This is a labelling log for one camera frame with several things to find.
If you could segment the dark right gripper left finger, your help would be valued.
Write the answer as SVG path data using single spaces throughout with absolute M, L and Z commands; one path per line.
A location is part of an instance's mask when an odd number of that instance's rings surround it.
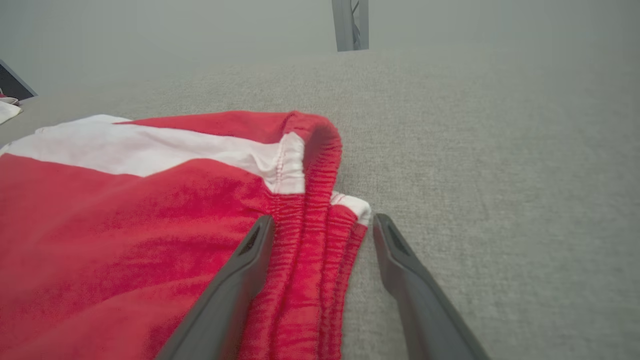
M 157 360 L 235 360 L 250 303 L 266 284 L 275 222 L 259 217 L 156 355 Z

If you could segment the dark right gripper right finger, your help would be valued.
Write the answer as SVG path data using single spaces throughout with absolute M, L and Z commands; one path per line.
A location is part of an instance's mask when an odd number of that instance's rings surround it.
M 410 360 L 488 360 L 489 356 L 390 216 L 372 221 L 382 284 L 397 303 Z

